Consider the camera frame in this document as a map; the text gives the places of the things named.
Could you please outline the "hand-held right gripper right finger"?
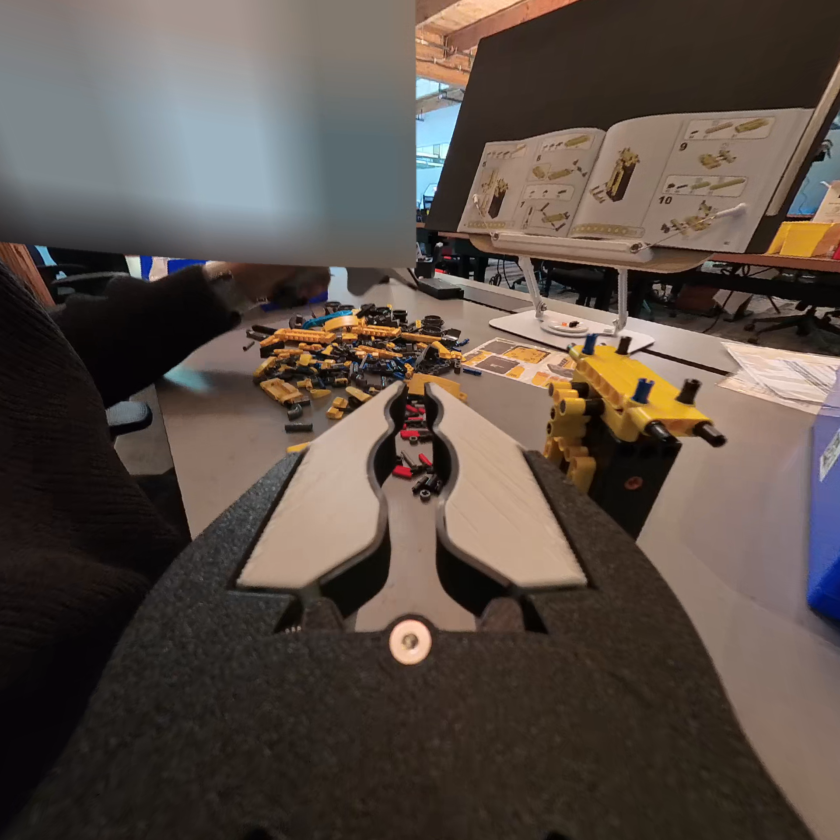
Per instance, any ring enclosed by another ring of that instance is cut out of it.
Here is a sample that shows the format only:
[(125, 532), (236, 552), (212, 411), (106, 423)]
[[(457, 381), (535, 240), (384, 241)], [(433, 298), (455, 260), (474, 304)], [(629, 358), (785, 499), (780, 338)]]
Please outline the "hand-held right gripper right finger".
[(473, 616), (496, 599), (580, 590), (587, 576), (527, 459), (510, 435), (427, 385), (425, 407), (444, 488), (435, 513), (436, 569)]

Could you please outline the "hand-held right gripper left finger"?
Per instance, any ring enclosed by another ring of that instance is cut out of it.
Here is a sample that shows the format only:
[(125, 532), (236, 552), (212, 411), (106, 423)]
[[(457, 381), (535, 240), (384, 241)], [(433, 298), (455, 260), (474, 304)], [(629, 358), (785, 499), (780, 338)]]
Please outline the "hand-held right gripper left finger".
[(396, 467), (406, 384), (396, 382), (310, 443), (248, 549), (236, 587), (329, 599), (357, 613), (387, 581), (390, 536), (382, 486)]

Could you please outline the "pile of mixed toy bricks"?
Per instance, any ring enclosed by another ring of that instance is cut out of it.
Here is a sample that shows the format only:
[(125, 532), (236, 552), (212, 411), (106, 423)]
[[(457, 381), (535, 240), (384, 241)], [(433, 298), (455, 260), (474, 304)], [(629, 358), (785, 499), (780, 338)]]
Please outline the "pile of mixed toy bricks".
[[(330, 332), (301, 328), (306, 320), (341, 311), (355, 312), (359, 323)], [(336, 423), (390, 385), (407, 385), (415, 371), (458, 382), (469, 342), (435, 313), (410, 318), (391, 304), (354, 307), (336, 301), (328, 301), (319, 316), (292, 316), (285, 327), (255, 323), (245, 338), (243, 352), (259, 356), (252, 374), (258, 388), (262, 381), (281, 379), (308, 394), (300, 423), (308, 423), (310, 411), (319, 408)], [(287, 413), (287, 406), (279, 405)]]

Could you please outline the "heap of black red pins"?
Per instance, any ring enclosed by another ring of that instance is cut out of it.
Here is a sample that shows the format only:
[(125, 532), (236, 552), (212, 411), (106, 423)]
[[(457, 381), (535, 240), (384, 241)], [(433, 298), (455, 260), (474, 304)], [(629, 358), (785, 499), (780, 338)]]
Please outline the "heap of black red pins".
[(396, 485), (410, 490), (419, 503), (430, 506), (444, 488), (433, 452), (434, 436), (427, 409), (419, 395), (406, 398), (403, 419), (396, 423), (395, 458), (390, 477)]

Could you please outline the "yellow curved panel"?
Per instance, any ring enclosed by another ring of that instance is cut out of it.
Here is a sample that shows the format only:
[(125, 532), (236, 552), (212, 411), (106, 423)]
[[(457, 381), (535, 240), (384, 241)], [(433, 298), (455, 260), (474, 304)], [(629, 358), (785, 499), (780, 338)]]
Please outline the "yellow curved panel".
[(467, 394), (461, 390), (458, 382), (449, 380), (443, 376), (424, 374), (417, 371), (407, 381), (407, 392), (411, 396), (424, 397), (427, 385), (434, 385), (439, 389), (443, 389), (462, 403), (467, 403), (468, 401)]

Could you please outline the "black yellow brick model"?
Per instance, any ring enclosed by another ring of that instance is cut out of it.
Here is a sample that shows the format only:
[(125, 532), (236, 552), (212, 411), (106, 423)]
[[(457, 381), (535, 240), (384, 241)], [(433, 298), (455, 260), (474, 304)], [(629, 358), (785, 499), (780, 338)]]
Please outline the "black yellow brick model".
[(588, 334), (570, 344), (571, 379), (550, 384), (542, 456), (637, 539), (682, 449), (684, 438), (713, 448), (726, 436), (697, 408), (701, 383), (675, 387), (629, 353)]

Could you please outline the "person's left forearm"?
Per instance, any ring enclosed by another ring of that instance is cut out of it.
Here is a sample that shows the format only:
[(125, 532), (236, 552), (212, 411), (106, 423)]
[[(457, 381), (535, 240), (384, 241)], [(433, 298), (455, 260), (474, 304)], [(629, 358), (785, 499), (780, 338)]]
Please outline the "person's left forearm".
[(100, 296), (74, 293), (50, 316), (110, 407), (238, 326), (251, 305), (228, 272), (189, 266), (151, 282), (115, 276)]

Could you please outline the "person's left hand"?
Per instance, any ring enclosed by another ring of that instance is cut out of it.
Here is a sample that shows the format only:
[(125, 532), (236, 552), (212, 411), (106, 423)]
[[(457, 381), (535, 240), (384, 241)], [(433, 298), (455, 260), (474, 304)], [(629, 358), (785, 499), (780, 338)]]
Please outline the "person's left hand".
[(328, 267), (282, 266), (210, 261), (203, 267), (205, 280), (234, 308), (268, 302), (295, 308), (319, 297), (329, 288)]

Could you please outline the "yellow sticker sheet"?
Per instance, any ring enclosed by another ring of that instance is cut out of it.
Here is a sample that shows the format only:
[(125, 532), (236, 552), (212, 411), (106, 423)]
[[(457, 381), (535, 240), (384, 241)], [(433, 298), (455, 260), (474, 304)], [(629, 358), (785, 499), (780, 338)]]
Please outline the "yellow sticker sheet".
[(493, 339), (465, 353), (460, 370), (472, 375), (497, 375), (522, 384), (547, 388), (572, 380), (575, 362), (561, 350)]

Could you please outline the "white book stand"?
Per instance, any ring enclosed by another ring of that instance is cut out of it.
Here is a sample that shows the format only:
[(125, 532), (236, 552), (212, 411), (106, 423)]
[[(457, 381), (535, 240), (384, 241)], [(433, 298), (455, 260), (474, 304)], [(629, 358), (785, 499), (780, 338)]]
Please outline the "white book stand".
[[(650, 245), (635, 239), (560, 238), (495, 230), (490, 234), (471, 234), (470, 242), (492, 255), (516, 256), (526, 279), (532, 309), (490, 321), (490, 326), (521, 339), (546, 343), (564, 350), (571, 342), (581, 343), (590, 333), (608, 346), (624, 345), (629, 354), (645, 350), (654, 338), (627, 327), (628, 272), (642, 270), (655, 274), (675, 274), (700, 266), (711, 252), (690, 248)], [(618, 313), (612, 323), (592, 317), (579, 317), (580, 325), (563, 326), (560, 315), (548, 310), (534, 272), (535, 260), (571, 262), (616, 271)]]

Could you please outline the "instruction booklet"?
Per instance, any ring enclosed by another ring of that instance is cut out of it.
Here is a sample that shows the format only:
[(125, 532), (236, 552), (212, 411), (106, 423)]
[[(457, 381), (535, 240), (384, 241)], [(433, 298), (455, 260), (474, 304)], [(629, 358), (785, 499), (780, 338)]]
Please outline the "instruction booklet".
[(457, 230), (741, 253), (812, 113), (671, 113), (488, 142)]

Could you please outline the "printed paper sheets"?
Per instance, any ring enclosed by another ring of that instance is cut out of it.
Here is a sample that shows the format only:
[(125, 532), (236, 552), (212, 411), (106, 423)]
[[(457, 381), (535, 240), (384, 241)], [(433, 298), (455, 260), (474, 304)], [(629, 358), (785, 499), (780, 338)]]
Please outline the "printed paper sheets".
[(817, 415), (837, 383), (839, 359), (723, 341), (737, 369), (720, 387)]

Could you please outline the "blue bin with tag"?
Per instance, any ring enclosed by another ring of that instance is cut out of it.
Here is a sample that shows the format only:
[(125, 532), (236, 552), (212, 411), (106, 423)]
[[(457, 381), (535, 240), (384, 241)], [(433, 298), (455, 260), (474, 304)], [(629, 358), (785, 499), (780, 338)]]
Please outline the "blue bin with tag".
[(806, 602), (839, 623), (839, 380), (812, 426)]

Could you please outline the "black board panel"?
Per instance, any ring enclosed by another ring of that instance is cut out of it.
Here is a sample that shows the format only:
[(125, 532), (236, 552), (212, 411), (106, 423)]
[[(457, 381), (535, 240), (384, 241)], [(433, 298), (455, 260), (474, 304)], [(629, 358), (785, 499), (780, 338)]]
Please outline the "black board panel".
[(483, 38), (427, 219), (453, 233), (487, 142), (672, 112), (816, 109), (838, 1), (584, 1)]

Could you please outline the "yellow bin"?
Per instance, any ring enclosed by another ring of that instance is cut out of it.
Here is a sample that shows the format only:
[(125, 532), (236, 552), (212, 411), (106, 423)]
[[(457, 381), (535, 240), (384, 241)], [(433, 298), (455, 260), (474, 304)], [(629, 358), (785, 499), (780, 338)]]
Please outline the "yellow bin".
[(768, 256), (834, 259), (839, 248), (839, 223), (784, 222), (765, 252)]

